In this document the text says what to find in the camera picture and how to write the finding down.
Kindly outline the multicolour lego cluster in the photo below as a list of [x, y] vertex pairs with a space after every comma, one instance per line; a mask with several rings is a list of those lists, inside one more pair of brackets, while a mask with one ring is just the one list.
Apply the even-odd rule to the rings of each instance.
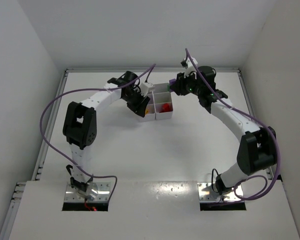
[[171, 89], [171, 86], [172, 86], [175, 82], [176, 82], [176, 79], [175, 79], [175, 78], [170, 79], [170, 80], [168, 81], [167, 90], [168, 90], [169, 92], [173, 92], [173, 90]]

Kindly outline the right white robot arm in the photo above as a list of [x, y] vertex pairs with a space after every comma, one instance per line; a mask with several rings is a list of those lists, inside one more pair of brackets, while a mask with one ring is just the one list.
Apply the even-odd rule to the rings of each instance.
[[259, 126], [250, 116], [240, 114], [228, 96], [216, 88], [216, 71], [210, 66], [200, 66], [189, 74], [180, 72], [169, 82], [169, 89], [178, 96], [193, 94], [199, 104], [218, 118], [237, 138], [239, 148], [236, 163], [216, 177], [214, 186], [221, 195], [252, 174], [277, 163], [273, 138], [275, 131]]

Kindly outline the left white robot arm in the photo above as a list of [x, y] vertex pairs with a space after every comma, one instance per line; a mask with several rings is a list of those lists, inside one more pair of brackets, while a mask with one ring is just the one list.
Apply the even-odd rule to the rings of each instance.
[[97, 138], [97, 115], [117, 100], [124, 100], [127, 107], [136, 115], [145, 117], [150, 102], [149, 94], [154, 90], [153, 83], [137, 83], [138, 76], [126, 71], [118, 78], [111, 78], [104, 87], [89, 98], [72, 101], [66, 111], [63, 135], [71, 150], [73, 165], [68, 165], [71, 187], [85, 199], [97, 195], [94, 176], [87, 175], [92, 159], [91, 146]]

